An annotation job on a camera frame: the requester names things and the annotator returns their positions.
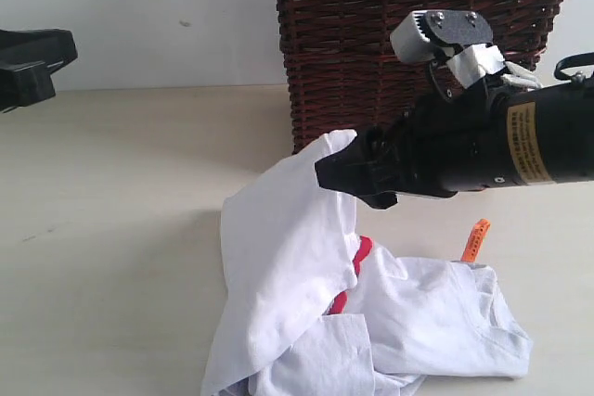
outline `warning label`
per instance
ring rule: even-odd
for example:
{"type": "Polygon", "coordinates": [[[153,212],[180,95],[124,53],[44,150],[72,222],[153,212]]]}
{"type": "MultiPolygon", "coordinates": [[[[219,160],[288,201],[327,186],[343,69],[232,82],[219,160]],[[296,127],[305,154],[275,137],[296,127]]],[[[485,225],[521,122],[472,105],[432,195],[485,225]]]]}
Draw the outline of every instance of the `warning label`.
{"type": "Polygon", "coordinates": [[[536,104],[508,109],[508,143],[518,174],[527,184],[552,182],[542,162],[536,139],[536,104]]]}

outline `white table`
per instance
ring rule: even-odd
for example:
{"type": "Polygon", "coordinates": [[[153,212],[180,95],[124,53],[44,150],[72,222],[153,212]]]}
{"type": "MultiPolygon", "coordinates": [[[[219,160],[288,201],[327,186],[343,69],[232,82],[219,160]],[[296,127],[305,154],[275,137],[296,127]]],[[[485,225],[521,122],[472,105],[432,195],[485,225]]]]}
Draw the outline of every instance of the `white table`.
{"type": "MultiPolygon", "coordinates": [[[[196,396],[225,302],[222,201],[291,153],[285,87],[62,94],[0,116],[0,394],[196,396]]],[[[594,185],[360,207],[397,255],[493,265],[536,342],[521,381],[423,395],[587,395],[594,185]]]]}

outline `brown wicker basket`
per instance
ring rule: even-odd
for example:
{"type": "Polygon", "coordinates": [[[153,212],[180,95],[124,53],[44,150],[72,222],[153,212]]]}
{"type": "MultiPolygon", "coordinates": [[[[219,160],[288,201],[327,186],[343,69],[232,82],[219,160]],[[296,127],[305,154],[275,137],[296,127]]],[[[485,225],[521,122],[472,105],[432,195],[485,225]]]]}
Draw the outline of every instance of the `brown wicker basket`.
{"type": "Polygon", "coordinates": [[[390,32],[414,9],[472,9],[509,60],[534,69],[562,0],[277,0],[295,150],[334,129],[392,121],[427,89],[390,32]]]}

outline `white cloth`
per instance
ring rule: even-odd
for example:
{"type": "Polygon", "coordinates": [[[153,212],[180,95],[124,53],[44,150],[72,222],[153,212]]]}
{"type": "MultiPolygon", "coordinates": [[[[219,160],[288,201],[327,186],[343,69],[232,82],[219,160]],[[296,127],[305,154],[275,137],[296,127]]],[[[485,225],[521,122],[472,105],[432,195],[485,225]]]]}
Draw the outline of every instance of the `white cloth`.
{"type": "Polygon", "coordinates": [[[228,298],[202,396],[411,396],[426,375],[521,377],[532,342],[491,268],[395,258],[376,245],[355,275],[355,199],[321,189],[322,136],[226,201],[228,298]],[[347,290],[342,314],[324,315],[347,290]]]}

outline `white wall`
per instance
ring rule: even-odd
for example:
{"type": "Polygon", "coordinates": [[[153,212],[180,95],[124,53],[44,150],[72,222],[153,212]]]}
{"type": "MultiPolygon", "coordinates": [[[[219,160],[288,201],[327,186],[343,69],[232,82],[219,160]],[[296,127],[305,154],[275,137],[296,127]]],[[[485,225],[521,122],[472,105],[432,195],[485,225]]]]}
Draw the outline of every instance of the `white wall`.
{"type": "MultiPolygon", "coordinates": [[[[590,2],[563,5],[546,81],[560,57],[594,50],[590,2]]],[[[285,82],[275,0],[0,0],[0,28],[48,27],[73,30],[80,50],[61,89],[285,82]]]]}

